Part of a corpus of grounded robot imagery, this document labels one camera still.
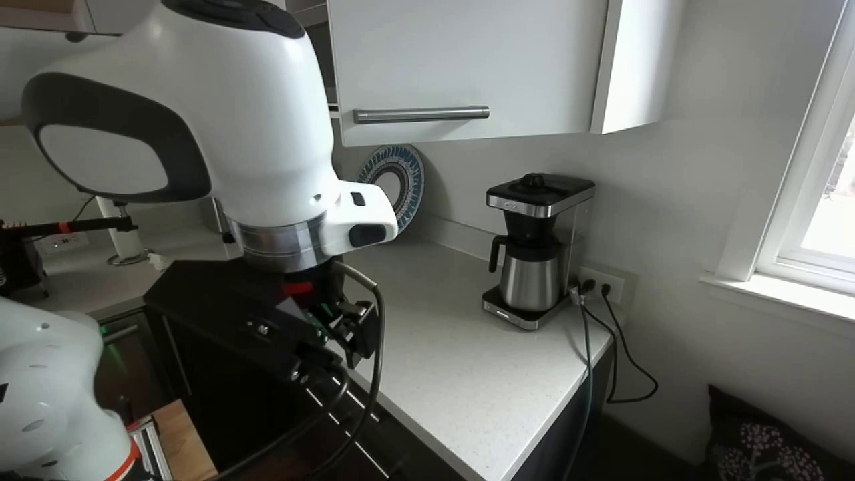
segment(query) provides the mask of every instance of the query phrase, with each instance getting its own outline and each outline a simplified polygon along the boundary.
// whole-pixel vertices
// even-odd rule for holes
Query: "electrical outlet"
[[[87,234],[84,232],[48,234],[38,244],[42,254],[78,252],[87,245]]]
[[[600,266],[600,265],[583,265],[580,277],[595,284],[591,291],[592,297],[599,297],[600,287],[609,284],[609,289],[612,289],[609,301],[612,305],[627,308],[632,299],[632,274],[631,273],[623,273],[613,266]]]

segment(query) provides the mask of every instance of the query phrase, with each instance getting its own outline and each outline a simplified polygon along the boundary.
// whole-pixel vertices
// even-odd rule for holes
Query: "coffee maker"
[[[559,214],[583,209],[592,182],[555,174],[526,174],[486,189],[486,205],[504,210],[506,234],[489,252],[489,273],[501,265],[500,287],[482,291],[480,308],[518,328],[538,328],[569,299],[569,260],[576,244],[555,234]]]

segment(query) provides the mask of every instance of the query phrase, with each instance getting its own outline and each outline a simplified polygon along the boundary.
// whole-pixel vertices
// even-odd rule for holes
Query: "plate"
[[[402,232],[424,197],[424,154],[410,144],[382,146],[357,174],[357,182],[377,185],[390,197]]]

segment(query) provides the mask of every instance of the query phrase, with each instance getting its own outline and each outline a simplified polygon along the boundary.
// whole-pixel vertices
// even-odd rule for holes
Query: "kitchen counter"
[[[156,249],[163,260],[229,260],[217,234]],[[140,308],[156,280],[151,265],[108,266],[107,254],[48,261],[46,309],[108,317]],[[382,405],[468,479],[512,479],[585,380],[583,320],[559,312],[538,331],[518,331],[480,312],[493,287],[480,260],[401,238],[347,257],[371,274],[388,308]],[[592,359],[607,333],[591,327]],[[361,385],[371,364],[357,367]]]

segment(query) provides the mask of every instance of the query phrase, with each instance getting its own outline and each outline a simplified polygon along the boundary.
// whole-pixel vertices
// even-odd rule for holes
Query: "window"
[[[855,13],[844,11],[755,273],[855,295]]]

